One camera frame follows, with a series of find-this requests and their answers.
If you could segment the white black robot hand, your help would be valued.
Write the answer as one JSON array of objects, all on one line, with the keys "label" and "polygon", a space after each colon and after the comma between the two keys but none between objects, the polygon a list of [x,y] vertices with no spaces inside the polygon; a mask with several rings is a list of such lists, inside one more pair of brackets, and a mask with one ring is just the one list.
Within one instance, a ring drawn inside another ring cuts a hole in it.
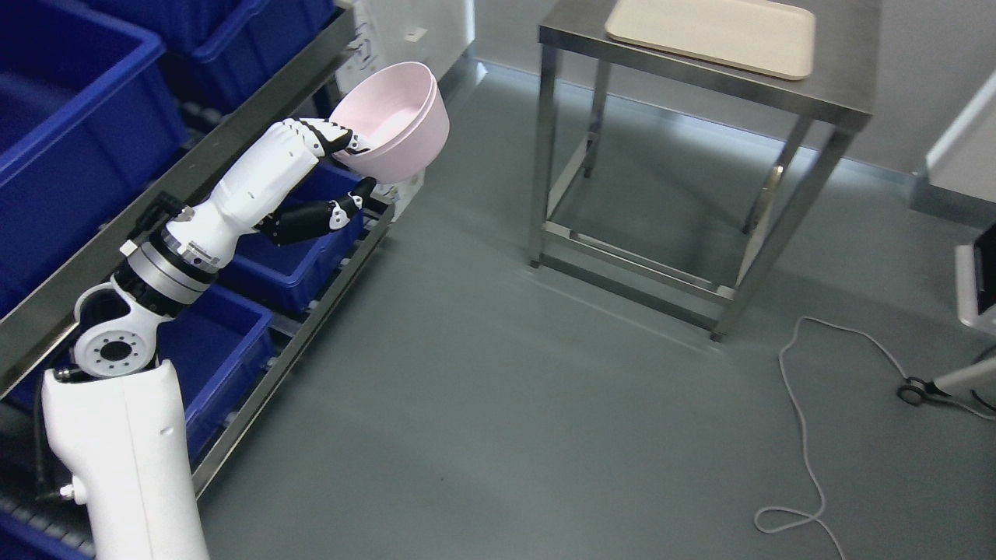
[{"label": "white black robot hand", "polygon": [[347,227],[369,202],[377,182],[356,182],[330,201],[280,209],[323,157],[358,146],[352,130],[325,118],[285,118],[272,124],[215,185],[209,198],[168,221],[163,240],[195,264],[224,268],[240,237],[263,233],[277,246]]}]

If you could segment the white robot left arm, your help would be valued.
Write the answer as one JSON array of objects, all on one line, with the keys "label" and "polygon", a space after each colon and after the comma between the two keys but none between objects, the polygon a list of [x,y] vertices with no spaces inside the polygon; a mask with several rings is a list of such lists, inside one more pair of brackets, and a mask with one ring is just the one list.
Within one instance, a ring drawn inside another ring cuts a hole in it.
[{"label": "white robot left arm", "polygon": [[47,443],[72,478],[63,496],[86,508],[99,559],[209,557],[177,369],[157,355],[157,338],[206,292],[234,247],[234,238],[150,235],[75,305],[84,332],[71,357],[82,378],[43,375]]}]

